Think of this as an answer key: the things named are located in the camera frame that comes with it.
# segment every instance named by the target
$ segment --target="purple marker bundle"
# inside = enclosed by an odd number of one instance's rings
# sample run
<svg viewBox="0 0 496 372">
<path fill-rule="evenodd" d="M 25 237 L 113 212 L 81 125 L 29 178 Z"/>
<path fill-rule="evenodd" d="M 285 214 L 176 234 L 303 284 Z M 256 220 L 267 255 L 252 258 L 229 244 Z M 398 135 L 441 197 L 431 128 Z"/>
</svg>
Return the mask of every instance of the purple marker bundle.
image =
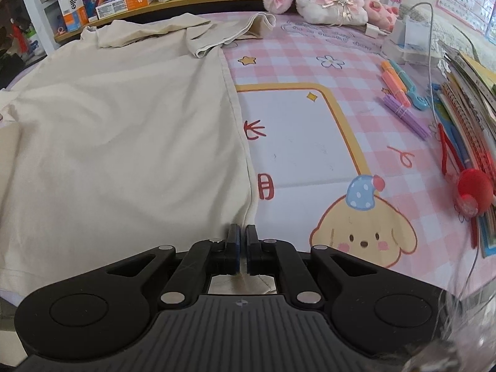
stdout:
<svg viewBox="0 0 496 372">
<path fill-rule="evenodd" d="M 421 124 L 415 116 L 412 115 L 411 111 L 403 106 L 393 95 L 386 95 L 384 97 L 385 105 L 391 109 L 396 116 L 398 116 L 403 122 L 410 127 L 418 136 L 425 140 L 427 137 L 431 136 L 431 131 L 425 125 Z"/>
</svg>

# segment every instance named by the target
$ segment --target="ribbed gray panel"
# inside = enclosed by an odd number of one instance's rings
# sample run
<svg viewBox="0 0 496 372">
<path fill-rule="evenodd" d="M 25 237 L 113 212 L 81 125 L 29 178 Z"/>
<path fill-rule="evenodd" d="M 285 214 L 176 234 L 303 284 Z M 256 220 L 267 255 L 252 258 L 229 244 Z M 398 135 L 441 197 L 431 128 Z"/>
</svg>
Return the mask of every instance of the ribbed gray panel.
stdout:
<svg viewBox="0 0 496 372">
<path fill-rule="evenodd" d="M 190 308 L 161 312 L 150 331 L 119 354 L 73 364 L 31 356 L 16 371 L 387 372 L 395 369 L 352 351 L 332 333 L 320 313 L 294 309 L 282 295 L 202 295 Z"/>
</svg>

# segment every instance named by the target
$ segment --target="toothpaste box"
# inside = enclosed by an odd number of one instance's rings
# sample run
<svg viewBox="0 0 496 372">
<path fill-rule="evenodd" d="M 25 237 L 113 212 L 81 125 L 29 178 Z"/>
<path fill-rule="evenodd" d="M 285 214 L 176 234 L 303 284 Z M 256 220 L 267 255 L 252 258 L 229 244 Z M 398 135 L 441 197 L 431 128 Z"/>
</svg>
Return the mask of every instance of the toothpaste box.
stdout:
<svg viewBox="0 0 496 372">
<path fill-rule="evenodd" d="M 76 31 L 88 21 L 83 0 L 58 0 L 68 32 Z"/>
<path fill-rule="evenodd" d="M 110 15 L 146 7 L 152 1 L 153 0 L 110 0 L 96 7 L 96 13 L 98 19 L 103 19 L 110 17 Z"/>
</svg>

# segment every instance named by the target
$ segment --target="pink marker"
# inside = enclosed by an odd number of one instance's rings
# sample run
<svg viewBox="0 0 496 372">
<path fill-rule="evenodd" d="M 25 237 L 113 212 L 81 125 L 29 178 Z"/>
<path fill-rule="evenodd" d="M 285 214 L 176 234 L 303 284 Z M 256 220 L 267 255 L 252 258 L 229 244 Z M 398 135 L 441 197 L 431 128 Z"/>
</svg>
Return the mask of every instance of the pink marker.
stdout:
<svg viewBox="0 0 496 372">
<path fill-rule="evenodd" d="M 406 97 L 405 93 L 401 90 L 401 86 L 398 85 L 394 77 L 388 72 L 384 72 L 381 77 L 391 91 L 391 94 L 396 98 L 396 100 L 398 100 L 401 105 L 409 108 L 412 104 Z"/>
</svg>

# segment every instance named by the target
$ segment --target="orange marker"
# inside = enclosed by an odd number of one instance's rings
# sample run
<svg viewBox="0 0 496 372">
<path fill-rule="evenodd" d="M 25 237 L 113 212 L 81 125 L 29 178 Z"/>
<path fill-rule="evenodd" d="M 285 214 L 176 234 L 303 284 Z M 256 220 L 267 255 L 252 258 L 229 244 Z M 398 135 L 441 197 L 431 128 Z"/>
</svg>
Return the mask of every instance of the orange marker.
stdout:
<svg viewBox="0 0 496 372">
<path fill-rule="evenodd" d="M 399 75 L 396 73 L 396 71 L 394 70 L 393 66 L 391 66 L 391 63 L 389 61 L 383 61 L 381 64 L 381 67 L 383 68 L 383 70 L 389 74 L 391 74 L 393 76 L 393 78 L 395 79 L 396 83 L 401 87 L 401 90 L 406 93 L 406 91 L 408 91 L 408 89 L 406 88 L 405 84 L 403 83 L 403 81 L 401 81 L 401 78 L 399 77 Z"/>
<path fill-rule="evenodd" d="M 412 105 L 406 97 L 405 93 L 401 90 L 401 87 L 398 85 L 398 83 L 395 81 L 390 73 L 384 72 L 381 75 L 381 78 L 386 83 L 387 87 L 391 91 L 391 94 L 398 100 L 398 102 L 400 102 L 406 108 L 409 108 Z"/>
</svg>

